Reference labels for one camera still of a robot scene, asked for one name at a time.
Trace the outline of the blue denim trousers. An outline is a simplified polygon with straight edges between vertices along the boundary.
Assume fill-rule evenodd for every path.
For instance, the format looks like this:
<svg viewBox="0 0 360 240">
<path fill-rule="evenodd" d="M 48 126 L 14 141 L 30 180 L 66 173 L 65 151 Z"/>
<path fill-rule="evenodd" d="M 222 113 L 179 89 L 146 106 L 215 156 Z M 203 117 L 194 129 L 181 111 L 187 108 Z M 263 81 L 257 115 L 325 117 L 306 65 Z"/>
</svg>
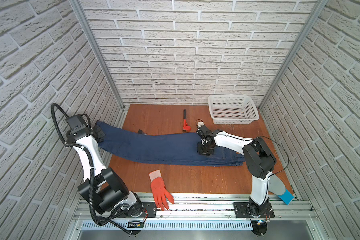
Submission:
<svg viewBox="0 0 360 240">
<path fill-rule="evenodd" d="M 229 167 L 241 166 L 245 157 L 232 150 L 216 147 L 212 155 L 201 155 L 197 133 L 150 136 L 133 133 L 97 121 L 105 134 L 98 146 L 117 157 L 143 164 Z"/>
</svg>

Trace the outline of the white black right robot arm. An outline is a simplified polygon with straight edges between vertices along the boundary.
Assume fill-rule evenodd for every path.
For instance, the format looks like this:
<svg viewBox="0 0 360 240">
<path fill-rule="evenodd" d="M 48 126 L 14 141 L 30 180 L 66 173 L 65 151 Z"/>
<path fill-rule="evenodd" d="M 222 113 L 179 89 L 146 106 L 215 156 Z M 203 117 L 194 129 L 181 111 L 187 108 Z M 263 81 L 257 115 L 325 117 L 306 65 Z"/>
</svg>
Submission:
<svg viewBox="0 0 360 240">
<path fill-rule="evenodd" d="M 277 159 L 263 138 L 241 138 L 221 130 L 210 131 L 204 122 L 197 122 L 197 134 L 201 138 L 197 151 L 201 155 L 213 155 L 215 147 L 223 147 L 242 154 L 252 175 L 252 192 L 247 209 L 253 217 L 259 217 L 269 203 L 269 182 Z"/>
</svg>

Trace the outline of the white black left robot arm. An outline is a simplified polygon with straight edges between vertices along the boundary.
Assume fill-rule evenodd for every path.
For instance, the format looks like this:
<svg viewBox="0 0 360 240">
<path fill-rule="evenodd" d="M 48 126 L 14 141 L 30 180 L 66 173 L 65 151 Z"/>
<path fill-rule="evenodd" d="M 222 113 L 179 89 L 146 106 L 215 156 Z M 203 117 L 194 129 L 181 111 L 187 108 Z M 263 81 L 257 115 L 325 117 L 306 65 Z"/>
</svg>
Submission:
<svg viewBox="0 0 360 240">
<path fill-rule="evenodd" d="M 84 115 L 66 119 L 70 130 L 65 145 L 77 151 L 84 171 L 84 182 L 78 186 L 80 195 L 89 203 L 94 221 L 105 221 L 100 215 L 109 212 L 112 217 L 118 211 L 126 211 L 130 217 L 142 217 L 143 204 L 137 194 L 129 191 L 122 179 L 107 168 L 99 153 L 98 143 L 105 134 L 99 126 L 93 128 Z"/>
</svg>

